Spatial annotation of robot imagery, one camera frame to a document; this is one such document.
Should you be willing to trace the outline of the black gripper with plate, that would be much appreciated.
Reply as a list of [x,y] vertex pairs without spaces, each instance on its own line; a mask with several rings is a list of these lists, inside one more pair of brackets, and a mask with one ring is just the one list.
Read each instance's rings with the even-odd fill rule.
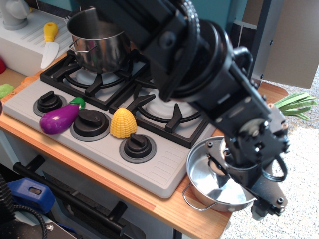
[[233,180],[256,200],[251,207],[252,218],[262,220],[266,215],[281,215],[287,204],[279,183],[287,176],[287,167],[280,155],[253,165],[233,166],[232,153],[223,140],[209,140],[205,144],[207,167],[214,174],[219,189]]

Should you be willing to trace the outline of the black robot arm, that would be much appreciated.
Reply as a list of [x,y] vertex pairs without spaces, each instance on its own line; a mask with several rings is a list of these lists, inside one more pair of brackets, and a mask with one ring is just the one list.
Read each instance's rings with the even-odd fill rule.
[[227,33],[201,20],[189,0],[82,0],[98,18],[122,29],[147,57],[159,97],[188,102],[223,137],[198,143],[186,170],[207,207],[233,180],[255,199],[252,216],[280,215],[287,200],[279,183],[287,176],[281,154],[289,149],[282,112],[248,79],[252,55],[233,48]]

